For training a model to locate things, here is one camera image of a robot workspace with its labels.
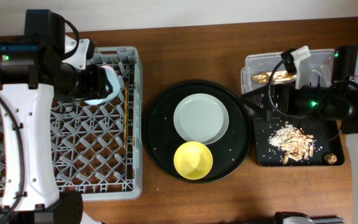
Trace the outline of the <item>blue plastic cup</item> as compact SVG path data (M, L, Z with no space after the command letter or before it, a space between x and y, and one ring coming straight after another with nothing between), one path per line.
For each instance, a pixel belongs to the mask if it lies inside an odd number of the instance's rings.
M103 65L101 68L104 72L103 84L101 85L102 95L97 96L96 99L85 100L87 105L100 105L110 102L121 91L121 84L115 70L109 65Z

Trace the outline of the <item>wooden chopstick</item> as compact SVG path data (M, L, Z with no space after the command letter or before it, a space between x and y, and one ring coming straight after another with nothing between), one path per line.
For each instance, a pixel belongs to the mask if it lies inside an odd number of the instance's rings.
M128 116L128 100L129 100L129 84L128 81L125 82L125 101L124 101L124 148L127 148L127 116Z

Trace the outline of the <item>food scraps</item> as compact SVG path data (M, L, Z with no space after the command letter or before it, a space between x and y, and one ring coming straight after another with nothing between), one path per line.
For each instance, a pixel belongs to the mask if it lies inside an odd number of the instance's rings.
M285 126L280 128L272 138L268 139L268 143L284 152L282 166L288 166L289 160L295 162L308 160L313 157L314 150L317 149L316 143L318 139L314 135L306 134L302 128L296 128L288 122L285 121ZM339 137L338 133L328 138L327 141L332 141L337 137ZM337 157L335 154L327 154L324 156L324 160L328 163L327 166L335 166Z

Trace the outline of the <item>yellow plastic bowl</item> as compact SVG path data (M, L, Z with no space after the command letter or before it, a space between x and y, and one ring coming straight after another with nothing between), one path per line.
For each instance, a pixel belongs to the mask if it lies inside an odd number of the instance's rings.
M210 149L196 141L183 143L173 156L173 165L178 174L187 180L206 177L213 167Z

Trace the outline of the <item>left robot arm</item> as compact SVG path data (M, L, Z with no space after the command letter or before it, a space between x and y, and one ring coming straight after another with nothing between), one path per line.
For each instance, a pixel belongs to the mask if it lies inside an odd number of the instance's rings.
M0 110L6 183L0 223L92 223L77 191L60 193L52 164L52 103L109 102L121 85L107 65L89 65L94 44L67 36L70 21L29 9L24 34L0 42Z

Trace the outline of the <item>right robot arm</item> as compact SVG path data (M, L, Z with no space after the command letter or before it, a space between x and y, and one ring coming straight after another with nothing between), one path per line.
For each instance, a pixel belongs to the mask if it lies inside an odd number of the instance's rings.
M341 121L352 167L358 223L358 45L249 55L241 101L266 121L274 117Z

